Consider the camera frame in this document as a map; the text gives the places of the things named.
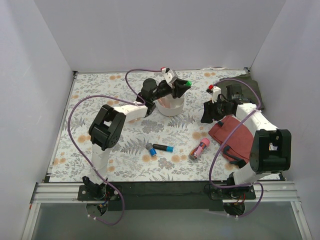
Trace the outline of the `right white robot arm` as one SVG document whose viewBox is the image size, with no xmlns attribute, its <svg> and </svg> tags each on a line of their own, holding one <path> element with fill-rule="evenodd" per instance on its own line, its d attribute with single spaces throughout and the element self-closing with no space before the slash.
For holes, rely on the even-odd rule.
<svg viewBox="0 0 320 240">
<path fill-rule="evenodd" d="M 210 180 L 213 188 L 237 199 L 261 178 L 290 168 L 292 135 L 267 120 L 258 97 L 244 96 L 240 84 L 228 85 L 226 95 L 212 84 L 206 91 L 211 100 L 203 104 L 201 122 L 214 123 L 209 135 L 220 144 L 214 158 L 222 154 L 239 168 L 225 185 Z"/>
</svg>

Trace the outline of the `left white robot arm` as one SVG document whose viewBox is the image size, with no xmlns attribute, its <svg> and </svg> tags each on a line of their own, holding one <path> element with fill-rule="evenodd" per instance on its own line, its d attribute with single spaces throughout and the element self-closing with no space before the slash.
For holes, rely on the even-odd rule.
<svg viewBox="0 0 320 240">
<path fill-rule="evenodd" d="M 88 131 L 92 143 L 93 168 L 82 178 L 86 191 L 92 198 L 101 200 L 106 196 L 104 180 L 107 175 L 104 170 L 111 148 L 119 141 L 124 124 L 149 116 L 156 108 L 155 101 L 158 99 L 166 96 L 171 96 L 174 100 L 180 99 L 191 85 L 190 81 L 180 78 L 173 83 L 167 83 L 166 80 L 156 83 L 153 78 L 148 78 L 144 80 L 133 105 L 111 107 L 105 104 L 100 108 Z"/>
</svg>

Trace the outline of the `white round compartment organizer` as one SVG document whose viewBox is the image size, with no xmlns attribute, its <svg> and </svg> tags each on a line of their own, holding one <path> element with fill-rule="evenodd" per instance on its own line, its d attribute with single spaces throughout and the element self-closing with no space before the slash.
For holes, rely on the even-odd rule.
<svg viewBox="0 0 320 240">
<path fill-rule="evenodd" d="M 185 98 L 173 98 L 171 95 L 167 95 L 164 98 L 167 98 L 170 101 L 171 108 L 162 107 L 158 100 L 155 101 L 156 107 L 159 112 L 166 117 L 174 117 L 179 115 L 184 108 Z"/>
</svg>

